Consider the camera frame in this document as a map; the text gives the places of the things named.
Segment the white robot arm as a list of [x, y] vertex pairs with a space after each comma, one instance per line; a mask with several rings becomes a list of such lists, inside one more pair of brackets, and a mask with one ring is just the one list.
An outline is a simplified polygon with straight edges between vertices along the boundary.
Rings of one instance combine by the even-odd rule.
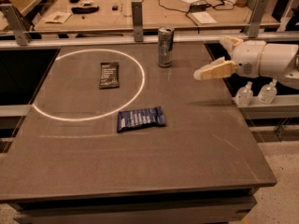
[[284, 86], [299, 89], [298, 46], [294, 44], [266, 43], [262, 40], [247, 40], [223, 36], [221, 45], [230, 55], [202, 66], [193, 77], [208, 80], [230, 77], [271, 77]]

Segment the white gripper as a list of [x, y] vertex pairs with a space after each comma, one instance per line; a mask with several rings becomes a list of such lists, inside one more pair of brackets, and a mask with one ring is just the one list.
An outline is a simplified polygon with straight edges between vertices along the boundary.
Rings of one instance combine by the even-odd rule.
[[222, 36], [220, 44], [231, 55], [233, 61], [226, 61], [224, 57], [206, 64], [193, 73], [195, 80], [209, 80], [224, 77], [230, 77], [237, 73], [241, 77], [256, 78], [259, 75], [259, 63], [263, 48], [266, 45], [264, 41], [248, 40]]

